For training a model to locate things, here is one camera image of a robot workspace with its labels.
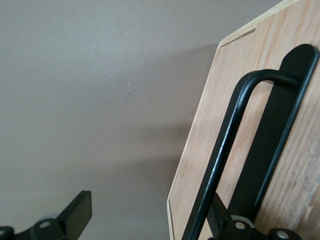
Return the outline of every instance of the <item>gray wall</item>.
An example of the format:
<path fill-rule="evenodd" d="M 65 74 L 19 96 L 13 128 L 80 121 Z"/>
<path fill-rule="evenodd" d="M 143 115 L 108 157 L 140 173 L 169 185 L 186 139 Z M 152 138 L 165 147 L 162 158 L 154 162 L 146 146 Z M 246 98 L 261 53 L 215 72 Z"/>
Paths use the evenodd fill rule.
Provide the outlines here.
<path fill-rule="evenodd" d="M 217 43 L 279 0 L 1 0 L 0 226 L 91 190 L 80 239 L 166 240 Z"/>

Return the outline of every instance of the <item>black metal handle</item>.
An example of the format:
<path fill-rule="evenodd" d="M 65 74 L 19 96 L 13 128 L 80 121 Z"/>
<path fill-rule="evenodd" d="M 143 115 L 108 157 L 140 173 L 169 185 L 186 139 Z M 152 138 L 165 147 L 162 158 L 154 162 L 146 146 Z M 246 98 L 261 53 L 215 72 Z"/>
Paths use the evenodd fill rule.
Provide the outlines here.
<path fill-rule="evenodd" d="M 238 82 L 230 99 L 212 155 L 187 222 L 182 237 L 183 240 L 197 240 L 199 238 L 250 95 L 258 83 L 271 81 L 274 86 L 253 140 L 251 150 L 254 145 L 256 145 L 256 148 L 252 150 L 253 154 L 251 155 L 253 155 L 253 158 L 257 156 L 257 153 L 261 155 L 261 149 L 266 149 L 266 144 L 269 145 L 268 141 L 270 139 L 272 139 L 273 143 L 271 147 L 267 146 L 267 153 L 264 153 L 266 154 L 265 157 L 259 156 L 255 160 L 247 158 L 245 163 L 246 166 L 247 162 L 249 164 L 257 161 L 261 163 L 264 161 L 263 158 L 266 159 L 265 164 L 267 165 L 263 168 L 265 175 L 262 178 L 262 182 L 257 181 L 261 183 L 253 193 L 253 208 L 257 212 L 267 190 L 275 164 L 280 157 L 296 118 L 318 58 L 319 53 L 316 48 L 303 44 L 297 46 L 285 56 L 279 70 L 265 69 L 250 72 Z"/>

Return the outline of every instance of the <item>wooden board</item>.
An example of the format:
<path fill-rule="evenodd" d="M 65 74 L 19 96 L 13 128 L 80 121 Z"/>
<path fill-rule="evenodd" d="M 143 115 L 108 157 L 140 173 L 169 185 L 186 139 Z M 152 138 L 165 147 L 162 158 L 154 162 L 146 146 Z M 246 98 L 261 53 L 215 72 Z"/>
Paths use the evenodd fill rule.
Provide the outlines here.
<path fill-rule="evenodd" d="M 309 43 L 320 49 L 320 1 L 300 0 L 255 22 L 255 28 L 233 35 L 214 57 L 190 133 L 168 197 L 171 239 L 180 240 L 197 196 L 228 102 L 238 80 L 260 69 L 279 69 L 294 47 Z M 228 206 L 256 133 L 271 86 L 254 90 L 241 122 L 217 192 Z M 270 187 L 255 221 L 267 233 L 270 228 L 297 230 L 304 240 L 320 239 L 308 233 L 319 219 L 320 192 L 320 67 L 316 68 L 299 114 L 291 130 Z M 211 235 L 208 226 L 200 239 Z"/>

